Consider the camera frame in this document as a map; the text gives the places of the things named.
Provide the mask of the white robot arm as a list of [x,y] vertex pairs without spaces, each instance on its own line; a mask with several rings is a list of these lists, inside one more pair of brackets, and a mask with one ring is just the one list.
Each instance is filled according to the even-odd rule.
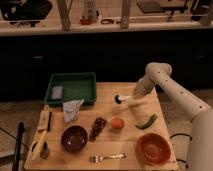
[[213,107],[174,81],[171,74],[172,67],[168,63],[147,64],[132,97],[140,99],[158,85],[184,110],[192,124],[185,171],[213,171]]

